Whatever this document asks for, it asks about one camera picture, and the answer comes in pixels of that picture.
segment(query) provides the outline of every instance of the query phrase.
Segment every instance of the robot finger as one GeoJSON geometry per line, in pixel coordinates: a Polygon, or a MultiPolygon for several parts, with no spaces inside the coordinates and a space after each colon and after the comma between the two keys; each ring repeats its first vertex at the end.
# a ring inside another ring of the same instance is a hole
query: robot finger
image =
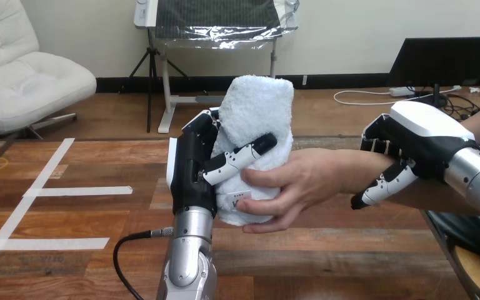
{"type": "Polygon", "coordinates": [[[188,122],[181,130],[183,133],[193,132],[199,136],[212,128],[216,128],[213,113],[210,110],[204,110],[197,114],[197,116],[188,122]]]}
{"type": "Polygon", "coordinates": [[[374,141],[374,148],[372,149],[372,151],[376,153],[385,154],[387,146],[388,146],[388,142],[383,141],[381,139],[376,139],[374,141]]]}
{"type": "Polygon", "coordinates": [[[392,158],[399,158],[400,148],[397,147],[393,142],[389,141],[389,144],[387,145],[387,155],[391,156],[392,158]]]}
{"type": "Polygon", "coordinates": [[[362,209],[381,203],[414,182],[418,177],[408,163],[413,162],[399,160],[387,168],[365,191],[352,197],[352,209],[362,209]]]}
{"type": "Polygon", "coordinates": [[[199,138],[208,153],[211,153],[213,151],[214,143],[216,142],[217,137],[218,137],[217,126],[211,126],[206,131],[203,131],[199,135],[199,138]]]}
{"type": "Polygon", "coordinates": [[[361,146],[360,150],[362,151],[374,151],[384,153],[385,148],[381,151],[385,146],[385,141],[380,143],[375,142],[375,140],[381,138],[380,133],[383,131],[385,126],[386,120],[389,118],[388,114],[382,114],[376,120],[374,120],[371,124],[369,124],[361,135],[361,146]]]}
{"type": "Polygon", "coordinates": [[[211,108],[209,108],[209,110],[211,111],[211,116],[212,116],[215,120],[219,120],[219,119],[220,119],[220,107],[211,107],[211,108]]]}
{"type": "Polygon", "coordinates": [[[277,138],[265,134],[233,152],[222,153],[204,163],[203,178],[212,186],[242,171],[277,145],[277,138]]]}

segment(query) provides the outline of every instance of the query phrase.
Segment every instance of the white wall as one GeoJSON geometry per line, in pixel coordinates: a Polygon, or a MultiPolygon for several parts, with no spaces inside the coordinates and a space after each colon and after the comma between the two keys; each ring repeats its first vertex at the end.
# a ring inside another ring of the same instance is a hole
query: white wall
{"type": "MultiPolygon", "coordinates": [[[[128,76],[146,50],[134,0],[21,2],[42,51],[97,77],[128,76]]],[[[277,74],[388,73],[404,38],[480,36],[480,0],[302,0],[299,25],[279,42],[277,74]]],[[[169,58],[190,76],[267,74],[269,52],[173,49],[169,58]]]]}

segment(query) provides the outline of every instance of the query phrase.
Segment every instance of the white cable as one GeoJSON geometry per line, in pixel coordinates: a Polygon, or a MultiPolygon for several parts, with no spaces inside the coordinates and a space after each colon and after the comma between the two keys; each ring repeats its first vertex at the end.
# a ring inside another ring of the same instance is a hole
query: white cable
{"type": "MultiPolygon", "coordinates": [[[[453,91],[458,91],[458,90],[460,90],[460,89],[461,89],[460,86],[454,86],[453,89],[449,89],[449,90],[447,90],[447,91],[442,91],[442,92],[440,92],[440,93],[441,93],[441,94],[450,93],[450,92],[453,92],[453,91]]],[[[337,93],[334,95],[334,100],[336,100],[336,102],[338,102],[338,103],[345,104],[345,105],[357,105],[357,106],[389,105],[389,104],[395,104],[395,103],[400,102],[400,101],[411,101],[411,100],[415,100],[415,99],[426,98],[426,97],[429,97],[429,96],[432,96],[432,95],[433,95],[433,94],[428,94],[428,95],[425,95],[425,96],[414,97],[414,98],[409,98],[409,99],[402,99],[402,100],[391,101],[391,102],[383,102],[383,103],[352,103],[352,102],[343,102],[343,101],[340,101],[340,100],[338,100],[338,99],[336,98],[337,95],[343,94],[343,93],[361,93],[361,94],[373,94],[373,95],[388,95],[389,92],[341,91],[341,92],[337,92],[337,93]]]]}

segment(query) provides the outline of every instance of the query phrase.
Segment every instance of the black baseboard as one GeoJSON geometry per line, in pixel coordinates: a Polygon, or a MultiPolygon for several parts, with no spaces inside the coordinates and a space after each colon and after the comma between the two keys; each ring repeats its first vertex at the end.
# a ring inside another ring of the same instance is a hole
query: black baseboard
{"type": "MultiPolygon", "coordinates": [[[[388,73],[376,74],[330,74],[308,75],[306,84],[303,85],[302,75],[277,76],[291,81],[296,89],[362,89],[382,88],[386,86],[388,73]]],[[[191,77],[190,80],[183,77],[170,77],[172,93],[190,93],[199,91],[225,92],[235,76],[217,77],[191,77]]],[[[163,80],[158,78],[152,85],[156,93],[163,92],[163,80]]],[[[147,77],[109,77],[97,78],[97,93],[147,93],[147,77]]]]}

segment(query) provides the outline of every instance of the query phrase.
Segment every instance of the black monitor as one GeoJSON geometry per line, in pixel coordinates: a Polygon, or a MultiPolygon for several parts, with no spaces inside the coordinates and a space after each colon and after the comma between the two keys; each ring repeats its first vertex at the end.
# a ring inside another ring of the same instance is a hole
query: black monitor
{"type": "Polygon", "coordinates": [[[479,78],[480,37],[412,38],[404,41],[387,86],[431,86],[429,103],[441,108],[440,86],[475,85],[479,78]]]}

